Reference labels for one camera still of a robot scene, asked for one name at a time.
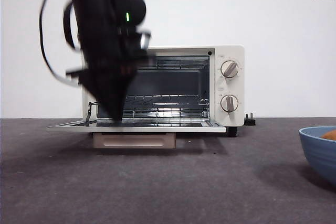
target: timer knob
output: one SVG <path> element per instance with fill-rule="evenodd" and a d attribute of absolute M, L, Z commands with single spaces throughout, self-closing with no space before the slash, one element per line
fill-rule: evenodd
<path fill-rule="evenodd" d="M 222 64 L 221 71 L 222 75 L 224 75 L 226 78 L 232 78 L 238 74 L 238 64 L 232 60 L 225 61 Z"/>
<path fill-rule="evenodd" d="M 238 99 L 233 95 L 227 95 L 220 101 L 222 109 L 228 113 L 234 112 L 238 108 Z"/>

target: oven door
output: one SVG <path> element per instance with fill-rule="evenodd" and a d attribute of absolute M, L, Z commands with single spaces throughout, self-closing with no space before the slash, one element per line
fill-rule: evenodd
<path fill-rule="evenodd" d="M 49 132 L 212 132 L 225 133 L 226 128 L 210 120 L 148 120 L 125 119 L 77 121 L 49 127 Z"/>

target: blue bowl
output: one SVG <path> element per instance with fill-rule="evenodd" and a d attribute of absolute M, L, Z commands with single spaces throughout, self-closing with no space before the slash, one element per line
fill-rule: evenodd
<path fill-rule="evenodd" d="M 310 166 L 336 186 L 336 141 L 320 138 L 336 127 L 309 127 L 299 130 L 301 145 Z"/>

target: bowl rim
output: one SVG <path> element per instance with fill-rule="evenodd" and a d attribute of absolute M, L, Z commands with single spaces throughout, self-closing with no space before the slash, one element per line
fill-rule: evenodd
<path fill-rule="evenodd" d="M 330 139 L 320 138 L 320 137 L 312 136 L 312 135 L 308 135 L 308 134 L 302 132 L 302 131 L 304 131 L 304 130 L 306 130 L 306 129 L 315 129 L 315 128 L 334 128 L 334 129 L 336 130 L 336 126 L 314 126 L 314 127 L 305 127 L 305 128 L 299 129 L 299 134 L 304 135 L 304 136 L 307 136 L 307 137 L 310 137 L 310 138 L 314 138 L 314 139 L 317 139 L 317 140 L 322 140 L 322 141 L 327 141 L 327 142 L 333 142 L 333 143 L 336 143 L 335 140 L 330 140 Z"/>

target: oven control panel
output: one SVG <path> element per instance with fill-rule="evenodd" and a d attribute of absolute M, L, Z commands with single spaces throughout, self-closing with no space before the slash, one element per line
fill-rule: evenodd
<path fill-rule="evenodd" d="M 215 120 L 223 126 L 242 126 L 245 50 L 243 46 L 215 50 Z"/>

